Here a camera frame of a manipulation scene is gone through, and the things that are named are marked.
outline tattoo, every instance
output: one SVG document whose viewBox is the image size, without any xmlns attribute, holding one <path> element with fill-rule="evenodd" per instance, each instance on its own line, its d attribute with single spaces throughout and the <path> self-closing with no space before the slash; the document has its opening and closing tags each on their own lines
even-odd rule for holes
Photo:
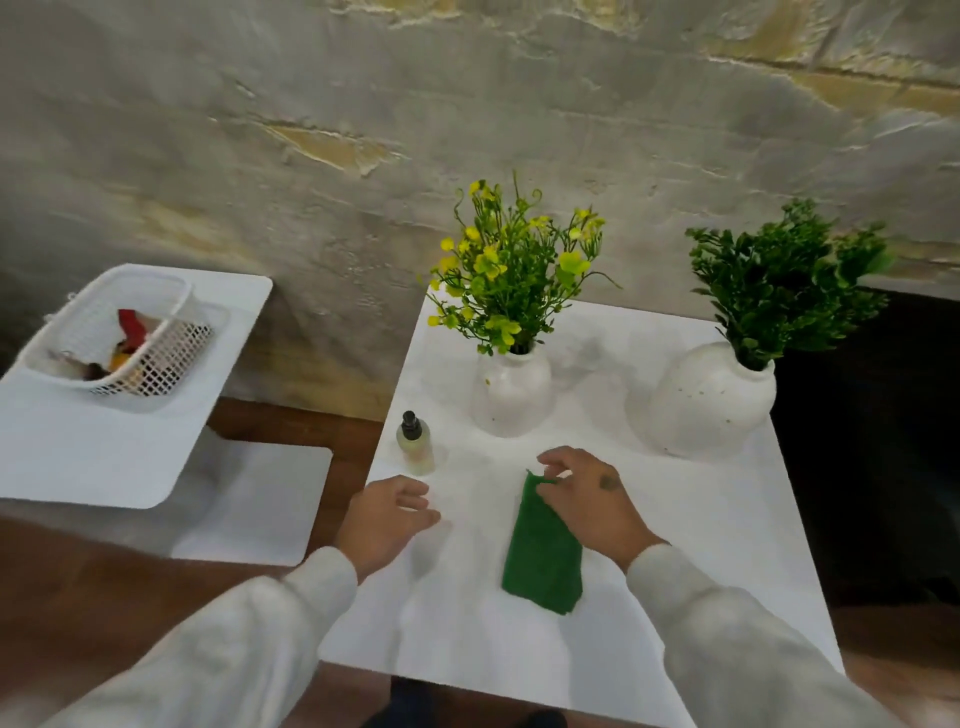
<svg viewBox="0 0 960 728">
<path fill-rule="evenodd" d="M 616 473 L 603 473 L 600 476 L 600 488 L 605 491 L 615 491 L 618 488 L 623 487 L 623 481 L 620 480 L 620 476 Z"/>
</svg>

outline green cloth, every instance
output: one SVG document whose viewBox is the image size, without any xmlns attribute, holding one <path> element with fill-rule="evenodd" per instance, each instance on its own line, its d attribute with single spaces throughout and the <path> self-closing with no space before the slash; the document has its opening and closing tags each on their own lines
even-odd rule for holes
<svg viewBox="0 0 960 728">
<path fill-rule="evenodd" d="M 565 615 L 584 592 L 580 579 L 584 549 L 560 516 L 537 495 L 537 486 L 543 482 L 551 481 L 527 473 L 502 586 L 508 594 Z"/>
</svg>

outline floor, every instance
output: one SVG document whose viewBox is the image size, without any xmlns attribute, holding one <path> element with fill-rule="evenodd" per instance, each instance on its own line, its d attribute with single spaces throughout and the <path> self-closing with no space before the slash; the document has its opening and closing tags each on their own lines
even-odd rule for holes
<svg viewBox="0 0 960 728">
<path fill-rule="evenodd" d="M 362 488 L 380 423 L 222 400 L 211 420 L 239 440 L 331 448 L 311 548 L 329 544 Z M 0 725 L 36 726 L 127 667 L 214 596 L 270 568 L 169 561 L 0 519 Z M 960 613 L 935 605 L 833 613 L 851 678 L 916 728 L 960 728 Z M 288 728 L 353 728 L 389 676 L 321 665 Z M 441 725 L 507 726 L 533 706 L 437 688 Z M 570 715 L 578 728 L 616 721 Z"/>
</svg>

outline white sleeve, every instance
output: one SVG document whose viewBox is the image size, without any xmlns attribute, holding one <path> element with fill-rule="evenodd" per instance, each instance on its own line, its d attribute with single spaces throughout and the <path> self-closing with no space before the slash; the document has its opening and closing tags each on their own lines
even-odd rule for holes
<svg viewBox="0 0 960 728">
<path fill-rule="evenodd" d="M 901 726 L 799 632 L 742 589 L 719 586 L 676 548 L 648 548 L 627 583 L 699 728 Z"/>
<path fill-rule="evenodd" d="M 275 728 L 356 588 L 353 564 L 336 548 L 315 551 L 281 581 L 245 582 L 44 728 Z"/>
</svg>

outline right hand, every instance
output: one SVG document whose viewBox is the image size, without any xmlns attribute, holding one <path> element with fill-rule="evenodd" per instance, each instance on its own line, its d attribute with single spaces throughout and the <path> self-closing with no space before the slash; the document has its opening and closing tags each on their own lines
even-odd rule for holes
<svg viewBox="0 0 960 728">
<path fill-rule="evenodd" d="M 537 493 L 586 548 L 613 559 L 624 572 L 650 546 L 665 544 L 636 511 L 612 465 L 584 449 L 554 448 L 537 458 L 546 466 Z M 567 477 L 558 475 L 570 471 Z"/>
</svg>

